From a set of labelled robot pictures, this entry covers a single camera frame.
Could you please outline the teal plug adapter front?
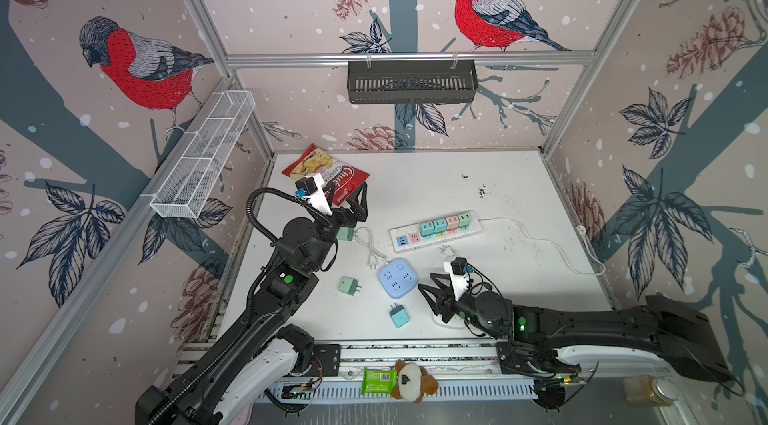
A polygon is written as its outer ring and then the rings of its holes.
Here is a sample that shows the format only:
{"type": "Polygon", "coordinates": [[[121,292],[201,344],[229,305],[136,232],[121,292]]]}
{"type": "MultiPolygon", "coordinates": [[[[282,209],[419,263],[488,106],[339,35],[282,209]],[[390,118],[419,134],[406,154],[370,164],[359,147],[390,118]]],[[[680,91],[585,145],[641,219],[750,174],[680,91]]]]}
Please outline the teal plug adapter front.
{"type": "Polygon", "coordinates": [[[396,328],[402,328],[410,322],[410,316],[403,305],[394,304],[389,315],[396,328]]]}

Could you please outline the teal plug adapter pair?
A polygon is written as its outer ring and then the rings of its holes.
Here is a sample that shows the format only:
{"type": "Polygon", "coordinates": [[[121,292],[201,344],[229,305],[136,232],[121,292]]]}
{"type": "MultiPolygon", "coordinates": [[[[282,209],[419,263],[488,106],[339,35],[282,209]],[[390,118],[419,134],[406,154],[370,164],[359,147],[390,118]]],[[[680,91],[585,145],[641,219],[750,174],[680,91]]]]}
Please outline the teal plug adapter pair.
{"type": "Polygon", "coordinates": [[[422,237],[429,237],[435,233],[435,226],[432,221],[424,222],[419,225],[419,232],[422,237]]]}
{"type": "Polygon", "coordinates": [[[434,220],[432,224],[434,234],[441,234],[447,230],[447,221],[444,218],[434,220]]]}

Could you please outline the pink plug adapter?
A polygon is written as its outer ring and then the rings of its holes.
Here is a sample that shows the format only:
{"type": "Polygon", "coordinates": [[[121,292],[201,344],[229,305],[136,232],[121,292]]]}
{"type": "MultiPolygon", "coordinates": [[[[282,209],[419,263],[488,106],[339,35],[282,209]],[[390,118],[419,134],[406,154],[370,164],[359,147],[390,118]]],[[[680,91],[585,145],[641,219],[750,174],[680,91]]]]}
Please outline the pink plug adapter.
{"type": "Polygon", "coordinates": [[[456,230],[460,226],[460,219],[458,216],[449,216],[446,218],[446,230],[456,230]]]}

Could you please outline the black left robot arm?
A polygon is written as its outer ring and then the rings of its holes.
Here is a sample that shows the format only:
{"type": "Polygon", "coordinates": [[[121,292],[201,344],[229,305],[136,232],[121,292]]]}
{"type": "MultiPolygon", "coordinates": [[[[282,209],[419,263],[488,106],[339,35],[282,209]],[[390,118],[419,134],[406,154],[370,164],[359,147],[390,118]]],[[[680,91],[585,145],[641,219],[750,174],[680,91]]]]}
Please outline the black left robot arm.
{"type": "Polygon", "coordinates": [[[366,184],[347,207],[322,212],[327,191],[301,179],[294,194],[263,187],[250,194],[246,216],[273,248],[252,282],[245,308],[214,345],[165,389],[149,387],[137,400],[138,424],[230,424],[279,378],[312,367],[314,339],[290,318],[333,266],[338,233],[368,217],[366,184]],[[262,225],[255,202],[270,194],[300,206],[306,216],[290,220],[280,236],[262,225]]]}

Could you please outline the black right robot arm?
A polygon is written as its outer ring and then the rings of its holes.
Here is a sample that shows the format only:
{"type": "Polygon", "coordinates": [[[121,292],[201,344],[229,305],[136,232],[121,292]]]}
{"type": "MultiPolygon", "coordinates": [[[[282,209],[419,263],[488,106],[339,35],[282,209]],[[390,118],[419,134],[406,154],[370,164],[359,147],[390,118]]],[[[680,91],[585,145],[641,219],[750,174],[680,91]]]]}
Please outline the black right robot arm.
{"type": "Polygon", "coordinates": [[[711,383],[735,380],[717,342],[708,317],[664,296],[647,299],[629,309],[568,312],[515,305],[487,290],[467,292],[457,299],[446,274],[432,274],[433,286],[420,284],[419,292],[433,314],[443,322],[458,317],[496,341],[504,374],[550,378],[574,374],[579,365],[560,359],[570,346],[598,346],[651,353],[679,375],[711,383]]]}

